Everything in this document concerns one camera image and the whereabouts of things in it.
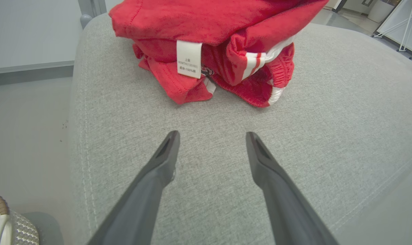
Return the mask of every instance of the gray fabric seat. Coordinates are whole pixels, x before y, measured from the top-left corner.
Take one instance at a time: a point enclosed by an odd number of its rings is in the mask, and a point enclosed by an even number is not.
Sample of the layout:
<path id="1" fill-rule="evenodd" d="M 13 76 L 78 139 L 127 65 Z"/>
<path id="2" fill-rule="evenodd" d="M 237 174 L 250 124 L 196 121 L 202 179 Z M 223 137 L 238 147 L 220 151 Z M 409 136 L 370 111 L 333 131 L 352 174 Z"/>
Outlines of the gray fabric seat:
<path id="1" fill-rule="evenodd" d="M 412 62 L 363 34 L 309 24 L 279 101 L 217 88 L 177 105 L 137 66 L 107 15 L 83 31 L 74 67 L 70 161 L 75 243 L 84 244 L 171 130 L 181 146 L 153 244 L 274 244 L 245 133 L 256 132 L 333 234 L 412 168 Z"/>

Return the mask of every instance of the white stripe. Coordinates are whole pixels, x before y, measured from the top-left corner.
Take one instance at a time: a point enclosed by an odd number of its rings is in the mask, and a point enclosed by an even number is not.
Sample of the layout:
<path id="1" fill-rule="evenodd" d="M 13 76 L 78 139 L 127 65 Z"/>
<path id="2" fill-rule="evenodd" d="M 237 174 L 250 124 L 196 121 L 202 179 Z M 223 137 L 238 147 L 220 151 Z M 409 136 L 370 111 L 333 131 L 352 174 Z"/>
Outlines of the white stripe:
<path id="1" fill-rule="evenodd" d="M 257 63 L 257 53 L 246 53 L 245 57 L 247 58 L 247 66 L 245 67 L 244 74 L 242 75 L 242 80 L 250 76 L 251 71 L 256 67 Z"/>
<path id="2" fill-rule="evenodd" d="M 296 36 L 297 36 L 297 34 L 289 37 L 286 40 L 283 40 L 283 41 L 277 43 L 276 45 L 274 45 L 274 47 L 272 47 L 266 53 L 265 63 L 269 63 L 269 62 L 275 60 L 279 56 L 279 54 L 282 52 L 283 48 L 285 48 L 285 47 L 291 45 L 291 43 L 293 43 Z"/>
<path id="3" fill-rule="evenodd" d="M 262 53 L 262 55 L 260 56 L 259 67 L 256 68 L 254 73 L 256 71 L 258 71 L 260 68 L 262 68 L 265 65 L 265 63 L 269 63 L 269 62 L 275 60 L 279 56 L 279 54 L 282 52 L 283 48 L 285 48 L 285 47 L 291 45 L 291 43 L 293 43 L 293 41 L 295 40 L 295 37 L 297 35 L 298 35 L 298 33 L 291 36 L 291 37 L 289 37 L 286 40 L 283 40 L 283 41 L 277 43 L 267 53 Z M 254 69 L 254 67 L 256 67 L 256 63 L 257 63 L 257 53 L 247 52 L 245 54 L 245 57 L 247 58 L 247 67 L 244 70 L 244 74 L 242 76 L 242 79 L 246 79 L 248 76 L 250 76 L 251 71 Z"/>

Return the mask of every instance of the white wall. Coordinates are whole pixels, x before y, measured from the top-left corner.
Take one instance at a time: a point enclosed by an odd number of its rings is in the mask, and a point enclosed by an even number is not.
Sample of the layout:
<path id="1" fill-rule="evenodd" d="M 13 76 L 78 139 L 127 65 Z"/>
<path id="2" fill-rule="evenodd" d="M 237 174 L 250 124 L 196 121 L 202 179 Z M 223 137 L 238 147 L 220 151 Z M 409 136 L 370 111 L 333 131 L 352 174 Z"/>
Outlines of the white wall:
<path id="1" fill-rule="evenodd" d="M 0 0 L 0 72 L 72 64 L 80 16 L 77 0 Z"/>
<path id="2" fill-rule="evenodd" d="M 363 14 L 369 14 L 370 9 L 375 4 L 375 2 L 378 1 L 378 0 L 373 0 L 371 5 L 369 5 L 369 6 L 363 5 L 362 4 L 363 1 L 366 1 L 365 3 L 370 2 L 370 0 L 347 0 L 345 5 L 343 5 L 343 8 L 353 10 L 353 11 L 357 11 L 357 12 L 363 13 Z"/>
<path id="3" fill-rule="evenodd" d="M 339 5 L 339 3 L 341 3 L 341 0 L 330 0 L 327 2 L 327 4 L 325 6 L 336 9 Z"/>
<path id="4" fill-rule="evenodd" d="M 412 0 L 402 0 L 399 3 L 399 5 L 396 7 L 394 12 L 392 12 L 392 14 L 387 18 L 387 20 L 383 23 L 383 25 L 380 26 L 380 28 L 377 31 L 378 32 L 386 31 L 390 27 L 396 25 L 397 23 L 400 23 L 402 20 L 406 20 L 408 16 L 410 15 L 411 7 L 412 7 Z M 400 43 L 402 41 L 404 32 L 405 32 L 405 25 L 396 29 L 395 31 L 388 33 L 386 37 L 389 37 L 395 42 Z M 410 39 L 408 41 L 407 48 L 409 48 L 412 51 L 412 32 L 410 34 Z"/>
<path id="5" fill-rule="evenodd" d="M 119 4 L 119 3 L 122 3 L 123 2 L 123 0 L 105 0 L 105 3 L 106 3 L 106 11 L 109 13 L 109 11 L 111 11 L 111 9 L 115 6 L 115 5 L 117 5 L 117 4 Z"/>

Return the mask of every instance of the seat cushion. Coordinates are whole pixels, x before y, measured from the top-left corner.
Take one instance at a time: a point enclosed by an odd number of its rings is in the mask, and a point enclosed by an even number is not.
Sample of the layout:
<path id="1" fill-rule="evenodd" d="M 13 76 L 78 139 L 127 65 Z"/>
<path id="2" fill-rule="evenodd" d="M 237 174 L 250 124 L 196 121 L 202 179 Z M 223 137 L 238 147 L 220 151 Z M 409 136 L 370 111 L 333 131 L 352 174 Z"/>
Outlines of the seat cushion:
<path id="1" fill-rule="evenodd" d="M 84 244 L 171 130 L 181 145 L 153 244 L 274 244 L 245 133 L 256 132 L 333 234 L 412 169 L 412 62 L 363 34 L 309 24 L 281 99 L 259 109 L 217 88 L 175 104 L 101 15 L 74 66 L 70 164 Z"/>

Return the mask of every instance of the red fabric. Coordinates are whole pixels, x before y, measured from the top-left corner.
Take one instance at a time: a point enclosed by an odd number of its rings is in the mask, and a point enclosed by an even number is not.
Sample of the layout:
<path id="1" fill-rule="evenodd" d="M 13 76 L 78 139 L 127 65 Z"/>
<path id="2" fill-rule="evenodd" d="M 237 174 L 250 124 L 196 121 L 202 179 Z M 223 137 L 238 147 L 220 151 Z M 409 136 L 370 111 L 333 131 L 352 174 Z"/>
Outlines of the red fabric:
<path id="1" fill-rule="evenodd" d="M 260 57 L 297 34 L 327 0 L 125 0 L 109 15 L 115 34 L 135 41 L 139 66 L 150 70 L 176 103 L 210 99 L 204 77 L 177 73 L 176 41 L 202 42 L 201 63 L 212 79 L 257 107 L 267 107 L 272 86 L 282 88 L 293 72 L 293 45 L 261 67 Z M 250 76 L 246 54 L 257 53 Z"/>

